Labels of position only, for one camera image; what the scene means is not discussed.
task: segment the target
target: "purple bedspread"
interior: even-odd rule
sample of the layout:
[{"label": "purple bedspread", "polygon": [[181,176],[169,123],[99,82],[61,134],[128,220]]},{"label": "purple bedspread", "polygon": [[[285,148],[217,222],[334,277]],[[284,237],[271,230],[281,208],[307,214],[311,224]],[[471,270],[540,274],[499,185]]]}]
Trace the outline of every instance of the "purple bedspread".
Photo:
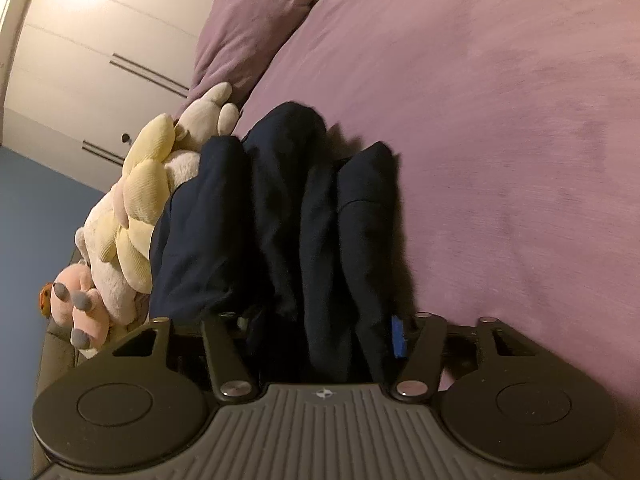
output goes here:
[{"label": "purple bedspread", "polygon": [[399,153],[402,304],[605,384],[640,478],[640,0],[318,0],[236,131],[288,100]]}]

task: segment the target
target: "pink plush toy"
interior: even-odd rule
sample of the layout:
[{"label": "pink plush toy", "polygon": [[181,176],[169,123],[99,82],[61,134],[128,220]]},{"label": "pink plush toy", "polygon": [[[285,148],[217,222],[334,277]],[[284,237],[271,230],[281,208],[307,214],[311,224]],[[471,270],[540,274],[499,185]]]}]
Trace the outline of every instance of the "pink plush toy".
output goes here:
[{"label": "pink plush toy", "polygon": [[59,326],[72,327],[71,344],[79,350],[104,345],[111,318],[88,265],[81,261],[63,269],[51,291],[51,315]]}]

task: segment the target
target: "metal rivet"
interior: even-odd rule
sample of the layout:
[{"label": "metal rivet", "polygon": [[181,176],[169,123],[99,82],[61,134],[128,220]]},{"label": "metal rivet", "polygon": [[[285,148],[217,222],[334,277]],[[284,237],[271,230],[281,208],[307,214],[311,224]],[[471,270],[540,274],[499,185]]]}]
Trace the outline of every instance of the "metal rivet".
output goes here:
[{"label": "metal rivet", "polygon": [[429,387],[422,381],[402,381],[396,386],[396,391],[405,397],[419,397],[429,391]]},{"label": "metal rivet", "polygon": [[227,381],[220,386],[220,391],[226,397],[244,397],[251,393],[251,384],[247,381]]}]

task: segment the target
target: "dark fabric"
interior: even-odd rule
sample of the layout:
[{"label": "dark fabric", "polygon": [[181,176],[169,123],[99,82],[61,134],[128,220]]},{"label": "dark fabric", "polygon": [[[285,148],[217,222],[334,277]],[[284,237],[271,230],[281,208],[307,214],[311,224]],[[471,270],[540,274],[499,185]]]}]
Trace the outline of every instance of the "dark fabric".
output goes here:
[{"label": "dark fabric", "polygon": [[382,142],[356,154],[337,176],[340,260],[358,309],[355,333],[372,379],[395,377],[392,347],[391,240],[396,162]]},{"label": "dark fabric", "polygon": [[235,137],[213,137],[198,176],[167,202],[151,237],[151,317],[191,322],[208,312],[238,311],[246,287],[250,216],[247,157]]},{"label": "dark fabric", "polygon": [[259,250],[257,301],[268,310],[259,353],[265,381],[298,381],[308,362],[298,254],[300,208],[309,153],[324,133],[322,119],[311,108],[285,103],[261,119],[243,143],[251,165]]},{"label": "dark fabric", "polygon": [[252,304],[262,382],[392,380],[392,153],[376,143],[338,170],[324,122],[296,103],[260,120],[244,151],[232,139],[205,144],[156,225],[152,316]]}]

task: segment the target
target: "stuffed animal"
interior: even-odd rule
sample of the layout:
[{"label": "stuffed animal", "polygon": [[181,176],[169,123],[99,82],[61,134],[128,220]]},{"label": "stuffed animal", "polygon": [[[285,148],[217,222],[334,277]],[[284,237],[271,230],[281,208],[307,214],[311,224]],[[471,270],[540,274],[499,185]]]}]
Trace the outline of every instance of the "stuffed animal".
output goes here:
[{"label": "stuffed animal", "polygon": [[38,298],[38,305],[40,306],[40,313],[44,317],[51,316],[51,287],[53,283],[49,282],[40,289],[40,297]]},{"label": "stuffed animal", "polygon": [[106,341],[111,319],[86,263],[71,264],[59,273],[51,287],[50,309],[57,325],[72,328],[71,344],[77,349],[99,349]]},{"label": "stuffed animal", "polygon": [[140,314],[136,298],[151,290],[148,251],[164,203],[197,174],[204,142],[235,127],[238,109],[223,105],[230,88],[228,83],[213,87],[184,111],[175,128],[168,115],[145,126],[125,159],[122,178],[76,231],[76,246],[114,326],[134,322]]},{"label": "stuffed animal", "polygon": [[238,107],[226,102],[231,91],[229,83],[219,83],[189,105],[175,125],[176,149],[200,152],[211,137],[231,135],[240,117]]}]

